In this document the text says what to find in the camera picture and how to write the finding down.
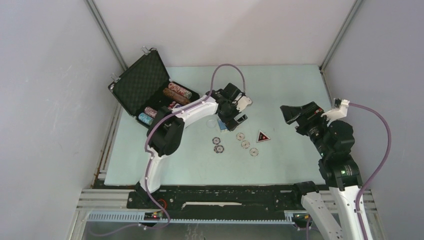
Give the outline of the blue card deck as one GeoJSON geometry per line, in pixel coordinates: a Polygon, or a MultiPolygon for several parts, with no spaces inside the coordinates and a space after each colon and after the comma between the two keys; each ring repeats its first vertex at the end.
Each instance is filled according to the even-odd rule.
{"type": "Polygon", "coordinates": [[[228,131],[227,126],[220,119],[217,120],[217,123],[218,123],[218,127],[219,127],[221,132],[227,132],[228,131]]]}

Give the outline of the clear dealer button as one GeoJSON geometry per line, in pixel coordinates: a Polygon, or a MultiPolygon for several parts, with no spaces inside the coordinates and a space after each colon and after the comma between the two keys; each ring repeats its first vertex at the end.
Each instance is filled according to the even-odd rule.
{"type": "Polygon", "coordinates": [[[213,129],[213,128],[215,128],[215,127],[217,126],[217,121],[216,121],[215,119],[209,119],[209,120],[206,122],[206,126],[207,126],[208,128],[213,129]]]}

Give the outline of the red black triangle token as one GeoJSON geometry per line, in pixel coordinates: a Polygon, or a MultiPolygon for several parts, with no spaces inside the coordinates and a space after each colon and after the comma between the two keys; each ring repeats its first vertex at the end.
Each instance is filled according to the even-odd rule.
{"type": "Polygon", "coordinates": [[[267,134],[265,134],[262,130],[258,131],[258,135],[257,135],[257,138],[256,138],[257,143],[262,143],[262,142],[266,142],[266,141],[269,141],[269,140],[271,140],[271,138],[267,134]]]}

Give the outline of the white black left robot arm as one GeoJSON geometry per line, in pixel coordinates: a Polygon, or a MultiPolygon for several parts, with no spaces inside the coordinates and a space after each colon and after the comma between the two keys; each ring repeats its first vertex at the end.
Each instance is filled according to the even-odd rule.
{"type": "Polygon", "coordinates": [[[139,180],[143,191],[138,201],[145,208],[158,202],[155,192],[161,186],[165,158],[177,151],[184,129],[204,117],[216,115],[228,131],[235,130],[247,120],[243,114],[252,100],[234,84],[223,89],[208,91],[199,99],[176,109],[161,108],[147,132],[145,152],[149,153],[144,176],[139,180]]]}

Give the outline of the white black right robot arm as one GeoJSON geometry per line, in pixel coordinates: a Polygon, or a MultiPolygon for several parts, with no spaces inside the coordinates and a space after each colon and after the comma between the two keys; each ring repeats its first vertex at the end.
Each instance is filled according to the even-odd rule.
{"type": "Polygon", "coordinates": [[[349,100],[335,99],[329,111],[313,101],[302,106],[280,106],[284,121],[288,125],[297,123],[296,132],[309,137],[320,154],[319,172],[334,198],[339,221],[321,205],[322,197],[312,181],[296,183],[290,201],[295,208],[308,211],[326,240],[373,238],[364,208],[365,185],[351,156],[354,130],[342,120],[350,105],[349,100]]]}

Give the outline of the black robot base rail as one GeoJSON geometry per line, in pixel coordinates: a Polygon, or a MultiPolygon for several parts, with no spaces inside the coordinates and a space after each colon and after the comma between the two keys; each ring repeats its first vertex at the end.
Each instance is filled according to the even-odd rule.
{"type": "Polygon", "coordinates": [[[162,185],[151,195],[173,220],[283,221],[302,211],[301,184],[162,185]]]}

